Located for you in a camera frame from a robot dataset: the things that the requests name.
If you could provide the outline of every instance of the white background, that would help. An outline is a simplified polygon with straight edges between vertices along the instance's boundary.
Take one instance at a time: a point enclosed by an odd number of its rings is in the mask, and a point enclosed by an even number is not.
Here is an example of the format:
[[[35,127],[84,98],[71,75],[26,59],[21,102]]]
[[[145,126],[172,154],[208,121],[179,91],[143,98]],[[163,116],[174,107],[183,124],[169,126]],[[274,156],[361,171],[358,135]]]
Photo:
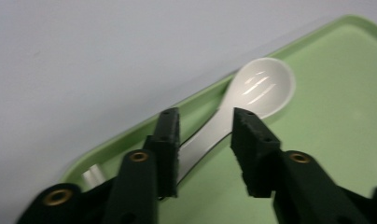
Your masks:
[[[85,152],[377,1],[0,1],[0,224]]]

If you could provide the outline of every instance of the tray surface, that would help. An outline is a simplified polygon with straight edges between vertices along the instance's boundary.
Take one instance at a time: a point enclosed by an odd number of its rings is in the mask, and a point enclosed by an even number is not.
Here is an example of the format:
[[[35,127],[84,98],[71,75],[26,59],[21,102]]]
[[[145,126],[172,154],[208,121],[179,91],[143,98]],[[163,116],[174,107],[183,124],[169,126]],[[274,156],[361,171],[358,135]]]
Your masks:
[[[264,120],[282,150],[311,154],[338,185],[370,196],[377,186],[377,25],[346,16],[268,57],[289,64],[297,81],[289,105]],[[182,140],[212,116],[231,76],[176,105]],[[88,189],[81,174],[95,163],[113,177],[156,118],[93,149],[61,181]],[[248,197],[240,173],[227,137],[179,186],[179,198],[160,204],[160,223],[276,223],[272,199]]]

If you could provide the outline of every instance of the spoon bowl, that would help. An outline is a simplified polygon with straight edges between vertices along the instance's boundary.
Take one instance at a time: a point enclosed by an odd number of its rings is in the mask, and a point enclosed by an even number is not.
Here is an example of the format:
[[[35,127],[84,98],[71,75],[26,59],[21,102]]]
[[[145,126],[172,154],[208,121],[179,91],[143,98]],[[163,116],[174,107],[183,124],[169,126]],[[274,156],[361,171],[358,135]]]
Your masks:
[[[242,67],[231,81],[218,110],[179,149],[181,180],[232,129],[234,107],[252,111],[261,119],[282,109],[292,98],[296,82],[284,62],[261,58]]]

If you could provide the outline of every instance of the brass screw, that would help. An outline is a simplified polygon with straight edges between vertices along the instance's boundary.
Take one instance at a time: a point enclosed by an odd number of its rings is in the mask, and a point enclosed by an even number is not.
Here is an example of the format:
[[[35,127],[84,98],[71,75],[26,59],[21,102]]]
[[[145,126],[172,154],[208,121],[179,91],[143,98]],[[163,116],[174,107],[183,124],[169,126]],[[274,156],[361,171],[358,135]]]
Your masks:
[[[43,204],[47,206],[55,206],[67,202],[73,195],[70,189],[56,189],[50,194],[48,194],[44,200]]]
[[[135,152],[130,156],[131,161],[146,161],[148,155],[145,152]]]
[[[292,153],[289,155],[289,158],[295,162],[299,163],[308,163],[311,161],[311,159],[304,154],[301,153]]]

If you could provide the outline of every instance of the ceramic spoon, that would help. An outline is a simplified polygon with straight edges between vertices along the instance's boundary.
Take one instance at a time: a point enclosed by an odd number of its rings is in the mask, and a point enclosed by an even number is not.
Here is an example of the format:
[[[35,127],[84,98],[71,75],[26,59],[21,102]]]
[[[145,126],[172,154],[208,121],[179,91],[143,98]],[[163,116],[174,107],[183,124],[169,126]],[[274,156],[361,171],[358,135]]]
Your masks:
[[[261,58],[241,68],[215,115],[180,147],[177,181],[180,183],[231,132],[234,107],[250,110],[265,119],[288,103],[295,87],[293,72],[280,60]]]

